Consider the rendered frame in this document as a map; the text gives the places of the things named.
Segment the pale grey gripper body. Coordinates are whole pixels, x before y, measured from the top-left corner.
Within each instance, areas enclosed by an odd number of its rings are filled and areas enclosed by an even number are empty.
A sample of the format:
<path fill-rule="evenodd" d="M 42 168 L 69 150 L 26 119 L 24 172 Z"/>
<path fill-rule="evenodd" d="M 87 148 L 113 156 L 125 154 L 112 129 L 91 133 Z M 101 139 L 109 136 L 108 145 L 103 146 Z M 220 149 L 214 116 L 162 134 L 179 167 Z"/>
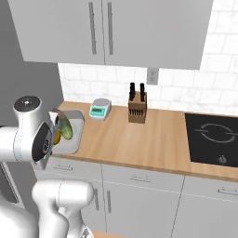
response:
<path fill-rule="evenodd" d="M 50 139 L 48 151 L 47 151 L 46 156 L 44 157 L 43 162 L 42 162 L 43 169 L 46 169 L 47 161 L 48 161 L 50 155 L 52 154 L 52 149 L 54 147 L 54 140 L 55 140 L 57 131 L 60 128 L 60 119 L 59 119 L 58 114 L 56 112 L 50 112 L 49 116 L 50 116 L 49 128 L 50 128 L 50 132 L 51 132 L 51 139 Z"/>

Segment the pale grey vegetable container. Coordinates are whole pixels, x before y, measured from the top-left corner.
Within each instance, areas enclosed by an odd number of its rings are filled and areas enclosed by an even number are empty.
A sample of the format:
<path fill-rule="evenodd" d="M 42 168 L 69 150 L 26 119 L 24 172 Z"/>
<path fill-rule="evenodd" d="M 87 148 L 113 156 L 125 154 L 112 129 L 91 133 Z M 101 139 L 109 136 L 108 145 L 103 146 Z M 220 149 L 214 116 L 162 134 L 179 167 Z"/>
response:
<path fill-rule="evenodd" d="M 61 138 L 52 149 L 52 154 L 74 154 L 78 151 L 85 123 L 84 113 L 80 110 L 65 110 L 64 114 L 69 119 L 73 137 L 70 140 Z"/>

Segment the grey drawer front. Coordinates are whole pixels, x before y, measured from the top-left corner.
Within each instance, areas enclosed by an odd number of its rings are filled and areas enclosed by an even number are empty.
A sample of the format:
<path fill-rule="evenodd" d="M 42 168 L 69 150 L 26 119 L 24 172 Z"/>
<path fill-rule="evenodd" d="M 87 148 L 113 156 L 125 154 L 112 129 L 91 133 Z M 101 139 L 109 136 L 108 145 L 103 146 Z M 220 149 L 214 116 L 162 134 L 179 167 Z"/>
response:
<path fill-rule="evenodd" d="M 200 197 L 238 202 L 238 196 L 219 193 L 218 189 L 222 188 L 238 191 L 238 182 L 186 176 L 182 191 Z"/>
<path fill-rule="evenodd" d="M 116 165 L 102 165 L 103 180 L 112 183 L 144 187 L 168 192 L 180 192 L 184 177 L 182 175 L 158 171 L 129 168 Z M 130 180 L 131 177 L 146 178 L 152 182 Z"/>
<path fill-rule="evenodd" d="M 73 171 L 58 170 L 53 168 L 58 165 L 70 166 L 73 168 Z M 46 169 L 35 165 L 33 170 L 38 179 L 75 178 L 85 180 L 101 180 L 100 164 L 89 163 L 81 160 L 50 157 L 46 164 Z"/>

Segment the teal kitchen scale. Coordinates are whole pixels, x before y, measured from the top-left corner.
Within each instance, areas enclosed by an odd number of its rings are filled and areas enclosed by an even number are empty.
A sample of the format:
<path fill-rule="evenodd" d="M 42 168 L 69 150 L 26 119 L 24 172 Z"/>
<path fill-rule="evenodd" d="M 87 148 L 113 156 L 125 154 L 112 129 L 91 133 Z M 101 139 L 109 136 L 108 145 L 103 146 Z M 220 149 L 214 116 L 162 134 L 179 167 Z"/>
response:
<path fill-rule="evenodd" d="M 89 109 L 89 117 L 91 119 L 104 121 L 112 109 L 112 102 L 109 99 L 95 99 Z"/>

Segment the grey fridge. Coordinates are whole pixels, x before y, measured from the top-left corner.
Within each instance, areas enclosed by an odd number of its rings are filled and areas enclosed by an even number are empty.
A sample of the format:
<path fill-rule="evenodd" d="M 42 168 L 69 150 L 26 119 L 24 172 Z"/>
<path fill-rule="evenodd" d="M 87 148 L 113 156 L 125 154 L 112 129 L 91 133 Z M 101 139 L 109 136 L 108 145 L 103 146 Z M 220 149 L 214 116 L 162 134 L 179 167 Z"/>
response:
<path fill-rule="evenodd" d="M 15 101 L 23 96 L 40 98 L 48 110 L 63 102 L 56 63 L 26 62 L 7 0 L 0 0 L 0 126 L 16 126 Z M 36 182 L 29 163 L 0 162 L 0 197 L 26 209 L 34 216 L 38 208 L 32 199 Z"/>

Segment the wooden knife block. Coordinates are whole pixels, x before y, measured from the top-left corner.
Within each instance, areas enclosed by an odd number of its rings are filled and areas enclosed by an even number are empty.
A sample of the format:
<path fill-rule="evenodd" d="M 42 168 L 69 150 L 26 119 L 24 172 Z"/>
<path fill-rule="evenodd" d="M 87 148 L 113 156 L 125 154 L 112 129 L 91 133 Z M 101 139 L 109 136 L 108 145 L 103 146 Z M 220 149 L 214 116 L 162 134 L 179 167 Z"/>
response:
<path fill-rule="evenodd" d="M 145 85 L 139 84 L 139 91 L 136 90 L 135 84 L 130 84 L 128 98 L 128 122 L 144 124 L 147 114 L 147 92 Z"/>

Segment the grey base cupboard door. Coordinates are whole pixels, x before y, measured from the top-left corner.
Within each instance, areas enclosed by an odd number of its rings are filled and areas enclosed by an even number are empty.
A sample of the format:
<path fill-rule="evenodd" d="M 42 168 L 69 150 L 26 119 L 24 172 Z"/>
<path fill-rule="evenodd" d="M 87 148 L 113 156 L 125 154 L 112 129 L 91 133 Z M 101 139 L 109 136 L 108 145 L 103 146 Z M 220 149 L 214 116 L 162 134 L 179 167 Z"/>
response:
<path fill-rule="evenodd" d="M 105 182 L 107 232 L 125 238 L 171 238 L 178 192 Z M 112 212 L 108 212 L 111 191 Z"/>
<path fill-rule="evenodd" d="M 106 231 L 102 182 L 90 180 L 90 183 L 93 185 L 94 189 L 98 189 L 99 211 L 96 210 L 95 199 L 93 198 L 89 206 L 82 209 L 82 217 L 91 231 Z"/>
<path fill-rule="evenodd" d="M 182 194 L 172 238 L 238 238 L 238 203 Z"/>

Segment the black hob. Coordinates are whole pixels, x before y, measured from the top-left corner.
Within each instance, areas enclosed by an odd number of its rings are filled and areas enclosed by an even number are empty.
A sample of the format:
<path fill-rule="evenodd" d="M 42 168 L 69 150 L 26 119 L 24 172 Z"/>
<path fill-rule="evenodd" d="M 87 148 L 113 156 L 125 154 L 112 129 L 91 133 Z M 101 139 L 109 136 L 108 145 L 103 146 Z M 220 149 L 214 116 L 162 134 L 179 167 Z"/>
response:
<path fill-rule="evenodd" d="M 238 167 L 238 117 L 185 113 L 192 163 Z"/>

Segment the grey wall cupboard door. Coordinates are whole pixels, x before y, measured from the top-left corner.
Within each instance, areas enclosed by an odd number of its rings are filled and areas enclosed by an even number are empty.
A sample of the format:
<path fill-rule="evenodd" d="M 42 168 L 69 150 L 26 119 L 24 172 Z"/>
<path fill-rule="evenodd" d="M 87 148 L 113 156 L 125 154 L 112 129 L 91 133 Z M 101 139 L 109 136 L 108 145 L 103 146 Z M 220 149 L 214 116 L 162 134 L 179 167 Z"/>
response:
<path fill-rule="evenodd" d="M 7 0 L 23 59 L 104 63 L 101 0 Z M 97 54 L 92 53 L 88 3 L 93 2 Z"/>
<path fill-rule="evenodd" d="M 214 0 L 102 0 L 108 65 L 198 70 Z M 113 54 L 108 7 L 112 2 Z"/>

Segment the grey wall socket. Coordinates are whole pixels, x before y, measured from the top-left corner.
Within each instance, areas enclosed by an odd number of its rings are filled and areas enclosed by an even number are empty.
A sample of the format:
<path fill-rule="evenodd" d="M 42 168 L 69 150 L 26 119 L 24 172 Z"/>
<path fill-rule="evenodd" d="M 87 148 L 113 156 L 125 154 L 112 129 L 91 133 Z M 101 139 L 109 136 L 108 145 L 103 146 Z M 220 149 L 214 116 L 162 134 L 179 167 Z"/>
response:
<path fill-rule="evenodd" d="M 147 69 L 147 84 L 156 86 L 158 84 L 158 68 L 148 68 Z"/>

